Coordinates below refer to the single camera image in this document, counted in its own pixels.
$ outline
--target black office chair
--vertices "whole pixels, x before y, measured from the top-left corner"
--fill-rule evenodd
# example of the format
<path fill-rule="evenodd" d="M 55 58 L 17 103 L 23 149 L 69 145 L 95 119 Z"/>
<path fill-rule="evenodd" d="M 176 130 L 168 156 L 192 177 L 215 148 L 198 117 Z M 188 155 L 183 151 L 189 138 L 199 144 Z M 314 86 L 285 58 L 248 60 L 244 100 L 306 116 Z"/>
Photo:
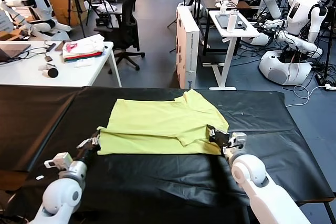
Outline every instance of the black office chair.
<path fill-rule="evenodd" d="M 136 64 L 130 56 L 138 56 L 141 58 L 145 57 L 144 52 L 140 51 L 139 45 L 139 35 L 138 35 L 138 23 L 133 16 L 133 8 L 136 0 L 124 0 L 122 3 L 122 13 L 110 12 L 110 14 L 115 14 L 119 27 L 108 28 L 108 27 L 97 27 L 94 30 L 98 31 L 106 41 L 112 41 L 114 44 L 113 50 L 121 50 L 120 53 L 114 56 L 118 58 L 117 64 L 119 64 L 122 59 L 127 60 L 135 66 L 138 71 L 140 67 Z M 127 52 L 130 46 L 137 49 L 138 52 Z"/>

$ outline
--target folded clothes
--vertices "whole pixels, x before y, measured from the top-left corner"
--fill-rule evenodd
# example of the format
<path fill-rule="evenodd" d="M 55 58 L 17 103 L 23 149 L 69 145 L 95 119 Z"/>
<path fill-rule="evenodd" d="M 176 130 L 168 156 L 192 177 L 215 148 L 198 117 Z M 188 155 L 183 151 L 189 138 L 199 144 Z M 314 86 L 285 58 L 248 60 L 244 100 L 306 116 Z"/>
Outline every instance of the folded clothes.
<path fill-rule="evenodd" d="M 104 52 L 104 37 L 93 35 L 77 41 L 64 43 L 62 55 L 64 61 L 100 56 Z"/>
<path fill-rule="evenodd" d="M 100 130 L 99 155 L 220 154 L 210 143 L 207 124 L 227 132 L 221 113 L 194 90 L 174 101 L 117 99 L 107 127 Z"/>

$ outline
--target table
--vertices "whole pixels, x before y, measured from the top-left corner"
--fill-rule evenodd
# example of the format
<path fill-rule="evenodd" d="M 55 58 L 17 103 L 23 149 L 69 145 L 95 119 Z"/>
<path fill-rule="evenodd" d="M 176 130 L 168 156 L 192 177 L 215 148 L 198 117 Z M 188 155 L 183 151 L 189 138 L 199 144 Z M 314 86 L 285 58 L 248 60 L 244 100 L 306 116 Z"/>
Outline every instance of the table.
<path fill-rule="evenodd" d="M 0 85 L 0 190 L 22 186 L 80 89 Z"/>
<path fill-rule="evenodd" d="M 64 63 L 61 52 L 56 52 L 55 48 L 61 43 L 60 41 L 47 41 L 48 45 L 56 43 L 56 46 L 47 53 L 51 56 L 53 61 L 50 63 L 57 66 L 58 76 L 50 78 L 44 72 L 39 71 L 38 68 L 46 64 L 45 55 L 36 55 L 30 59 L 23 59 L 14 61 L 0 66 L 0 84 L 13 85 L 33 85 L 33 86 L 61 86 L 61 87 L 84 87 L 91 86 L 98 74 L 100 73 L 105 62 L 108 61 L 113 76 L 117 79 L 119 87 L 121 81 L 118 73 L 117 64 L 113 55 L 113 43 L 104 42 L 106 49 L 104 53 L 95 57 L 93 64 L 86 67 L 76 67 L 76 62 Z M 3 44 L 29 44 L 32 48 L 48 47 L 43 41 L 0 41 Z M 45 48 L 36 49 L 33 52 L 45 52 Z"/>
<path fill-rule="evenodd" d="M 202 0 L 202 4 L 204 8 L 208 10 L 208 12 L 210 10 L 218 10 L 218 8 L 215 6 L 216 0 Z M 251 7 L 245 1 L 239 1 L 235 9 L 244 11 L 251 9 Z M 204 46 L 202 51 L 203 56 L 205 56 L 207 52 L 226 52 L 226 49 L 207 48 L 210 20 L 211 20 L 210 15 L 207 15 L 205 35 L 204 35 Z"/>
<path fill-rule="evenodd" d="M 227 10 L 225 12 L 225 15 L 229 15 L 230 11 Z M 218 64 L 208 64 L 204 63 L 203 67 L 212 67 L 218 87 L 215 88 L 210 88 L 210 89 L 221 89 L 221 90 L 236 90 L 236 88 L 229 88 L 225 86 L 226 78 L 229 73 L 229 68 L 231 65 L 231 61 L 234 55 L 234 50 L 236 47 L 237 43 L 237 38 L 242 38 L 242 37 L 258 37 L 259 32 L 257 31 L 256 28 L 254 28 L 249 21 L 241 14 L 238 13 L 238 17 L 244 22 L 246 26 L 246 30 L 243 29 L 235 29 L 232 33 L 229 33 L 226 29 L 222 29 L 220 24 L 217 21 L 216 15 L 219 15 L 220 11 L 219 10 L 211 10 L 209 11 L 208 15 L 211 17 L 212 21 L 214 22 L 219 34 L 226 38 L 223 40 L 223 42 L 230 42 L 229 47 L 227 49 L 226 57 L 225 57 L 225 62 L 224 63 L 218 63 Z M 218 66 L 223 67 L 222 73 L 219 72 Z"/>
<path fill-rule="evenodd" d="M 97 126 L 106 126 L 118 98 L 167 101 L 181 96 L 183 91 L 82 88 L 51 133 L 28 180 L 6 212 L 25 213 L 28 219 L 34 216 L 43 191 L 57 178 L 56 170 L 45 169 L 41 164 L 58 152 L 68 151 L 75 156 L 78 143 L 90 136 Z M 199 93 L 219 109 L 230 125 L 230 132 L 244 131 L 248 135 L 248 152 L 265 163 L 273 180 L 284 187 L 296 202 L 324 202 L 334 198 L 285 108 L 282 93 L 214 90 L 199 90 Z M 36 180 L 37 175 L 45 178 Z M 147 223 L 166 223 L 166 216 L 170 220 L 168 215 L 173 211 L 182 214 L 191 208 L 201 211 L 211 207 L 222 216 L 223 208 L 246 203 L 246 195 L 234 182 L 222 157 L 119 154 L 97 157 L 88 172 L 79 211 L 108 212 L 110 218 L 121 216 L 133 220 L 137 220 L 136 214 L 143 218 L 145 213 L 158 213 L 160 222 Z"/>

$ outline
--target white desk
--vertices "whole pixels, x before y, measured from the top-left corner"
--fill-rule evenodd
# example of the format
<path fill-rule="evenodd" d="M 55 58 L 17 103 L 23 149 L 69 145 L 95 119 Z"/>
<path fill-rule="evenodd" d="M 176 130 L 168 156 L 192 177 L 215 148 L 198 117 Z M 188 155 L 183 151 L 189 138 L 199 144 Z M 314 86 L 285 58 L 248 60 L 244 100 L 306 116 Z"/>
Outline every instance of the white desk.
<path fill-rule="evenodd" d="M 232 57 L 233 57 L 233 53 L 235 50 L 235 46 L 237 43 L 237 38 L 241 38 L 241 37 L 257 37 L 259 36 L 259 32 L 257 31 L 256 28 L 254 28 L 249 21 L 247 21 L 247 19 L 241 14 L 239 13 L 238 16 L 241 18 L 241 20 L 244 22 L 245 26 L 246 26 L 246 30 L 243 29 L 235 29 L 232 33 L 229 33 L 226 29 L 222 29 L 220 24 L 218 23 L 217 19 L 216 19 L 216 15 L 220 14 L 220 11 L 218 10 L 211 10 L 209 11 L 209 15 L 212 19 L 212 21 L 214 22 L 219 34 L 222 37 L 225 37 L 225 39 L 223 39 L 223 42 L 230 42 L 229 47 L 227 49 L 227 53 L 226 53 L 226 57 L 225 57 L 225 62 L 223 63 L 218 63 L 218 64 L 205 64 L 203 65 L 203 67 L 212 67 L 217 83 L 218 83 L 218 87 L 212 87 L 210 89 L 219 89 L 219 90 L 236 90 L 236 88 L 234 87 L 226 87 L 225 83 L 226 83 L 226 78 L 227 75 L 229 73 L 229 68 L 231 65 L 231 61 L 232 61 Z M 219 72 L 218 66 L 223 67 L 222 73 Z"/>
<path fill-rule="evenodd" d="M 57 47 L 60 41 L 47 41 L 46 43 L 49 45 L 56 43 Z M 0 41 L 0 44 L 30 44 L 31 46 L 27 50 L 37 47 L 48 47 L 43 41 Z M 113 76 L 117 79 L 119 87 L 121 87 L 117 64 L 112 50 L 113 43 L 108 41 L 104 44 L 107 47 L 104 53 L 99 57 L 95 57 L 92 65 L 85 67 L 76 67 L 76 62 L 64 63 L 60 55 L 61 52 L 56 52 L 56 47 L 54 47 L 47 55 L 52 57 L 52 61 L 49 63 L 57 67 L 58 76 L 56 78 L 48 77 L 43 71 L 38 70 L 40 66 L 47 63 L 44 59 L 44 54 L 0 65 L 0 84 L 62 87 L 91 86 L 105 62 L 108 61 L 113 71 Z M 45 52 L 45 49 L 36 49 L 33 52 Z"/>

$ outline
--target black tablecloth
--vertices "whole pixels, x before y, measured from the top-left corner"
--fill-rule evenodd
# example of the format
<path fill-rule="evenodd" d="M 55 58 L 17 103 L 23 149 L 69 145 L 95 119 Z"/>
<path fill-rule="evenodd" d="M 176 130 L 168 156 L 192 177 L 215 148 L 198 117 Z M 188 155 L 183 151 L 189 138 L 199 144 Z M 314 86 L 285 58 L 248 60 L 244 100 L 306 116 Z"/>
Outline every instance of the black tablecloth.
<path fill-rule="evenodd" d="M 11 206 L 35 213 L 55 169 L 41 166 L 58 152 L 75 156 L 76 145 L 98 126 L 106 126 L 117 98 L 173 100 L 179 89 L 84 88 L 53 132 L 29 180 Z M 229 130 L 248 135 L 246 148 L 265 163 L 274 181 L 295 201 L 323 200 L 333 193 L 293 119 L 284 95 L 265 91 L 199 90 L 229 122 Z M 37 181 L 38 175 L 45 178 Z M 222 157 L 210 155 L 106 155 L 90 168 L 80 210 L 127 213 L 134 209 L 182 206 L 222 207 L 247 203 Z"/>
<path fill-rule="evenodd" d="M 78 90 L 0 86 L 0 170 L 31 169 Z"/>

